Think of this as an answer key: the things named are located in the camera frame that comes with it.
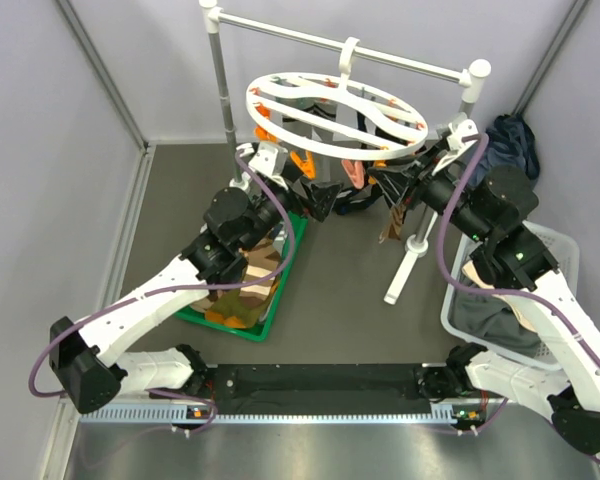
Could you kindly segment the brown striped sock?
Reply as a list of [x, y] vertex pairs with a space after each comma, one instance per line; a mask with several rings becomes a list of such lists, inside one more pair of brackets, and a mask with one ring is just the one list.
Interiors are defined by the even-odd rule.
[[411, 199], [406, 198], [399, 205], [392, 206], [389, 210], [389, 219], [381, 231], [378, 242], [380, 244], [387, 240], [400, 240], [404, 221], [409, 211]]

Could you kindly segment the pink clip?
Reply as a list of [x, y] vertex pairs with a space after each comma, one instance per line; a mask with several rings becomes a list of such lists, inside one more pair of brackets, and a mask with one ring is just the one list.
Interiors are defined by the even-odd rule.
[[341, 166], [355, 189], [362, 190], [366, 187], [366, 171], [362, 161], [343, 159]]

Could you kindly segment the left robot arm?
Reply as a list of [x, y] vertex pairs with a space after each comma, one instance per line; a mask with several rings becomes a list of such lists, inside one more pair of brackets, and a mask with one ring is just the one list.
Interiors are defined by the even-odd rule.
[[325, 220], [342, 188], [308, 179], [301, 185], [297, 193], [285, 180], [262, 179], [256, 196], [237, 187], [218, 191], [201, 232], [159, 273], [98, 313], [52, 325], [49, 365], [79, 413], [121, 394], [168, 389], [192, 397], [204, 390], [206, 365], [193, 348], [130, 348], [193, 304], [214, 305], [231, 294], [267, 301], [294, 255], [292, 216]]

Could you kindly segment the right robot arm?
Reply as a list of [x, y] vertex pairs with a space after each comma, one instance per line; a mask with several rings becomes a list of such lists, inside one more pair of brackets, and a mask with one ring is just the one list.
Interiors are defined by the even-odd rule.
[[438, 262], [447, 283], [475, 296], [496, 296], [518, 311], [557, 361], [545, 370], [473, 343], [447, 360], [447, 384], [467, 396], [496, 393], [547, 420], [571, 447], [600, 453], [600, 331], [577, 302], [559, 263], [526, 225], [539, 203], [514, 166], [493, 168], [476, 187], [418, 163], [373, 168], [371, 177], [394, 204], [424, 203], [442, 217], [440, 241], [454, 225], [477, 246], [477, 277], [464, 285]]

